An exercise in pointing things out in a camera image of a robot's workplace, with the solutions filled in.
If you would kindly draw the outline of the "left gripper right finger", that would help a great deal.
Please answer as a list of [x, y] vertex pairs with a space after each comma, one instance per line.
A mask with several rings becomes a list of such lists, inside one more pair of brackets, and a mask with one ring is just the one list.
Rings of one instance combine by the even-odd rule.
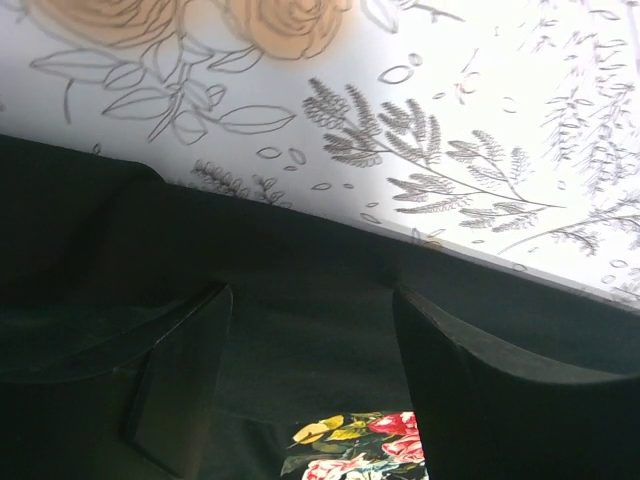
[[396, 336], [433, 479], [635, 479], [639, 379], [547, 358], [407, 287]]

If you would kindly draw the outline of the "black floral print t-shirt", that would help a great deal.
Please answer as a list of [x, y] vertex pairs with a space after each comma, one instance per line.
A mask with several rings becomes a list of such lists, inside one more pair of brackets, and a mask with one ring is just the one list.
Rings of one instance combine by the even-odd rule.
[[393, 318], [404, 286], [535, 354], [639, 379], [639, 306], [413, 240], [1, 140], [1, 311], [233, 307], [194, 479], [433, 479]]

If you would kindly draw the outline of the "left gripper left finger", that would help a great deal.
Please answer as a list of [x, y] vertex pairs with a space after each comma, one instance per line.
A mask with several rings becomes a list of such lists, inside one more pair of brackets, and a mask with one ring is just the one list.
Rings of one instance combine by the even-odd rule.
[[5, 479], [194, 479], [233, 307], [1, 311]]

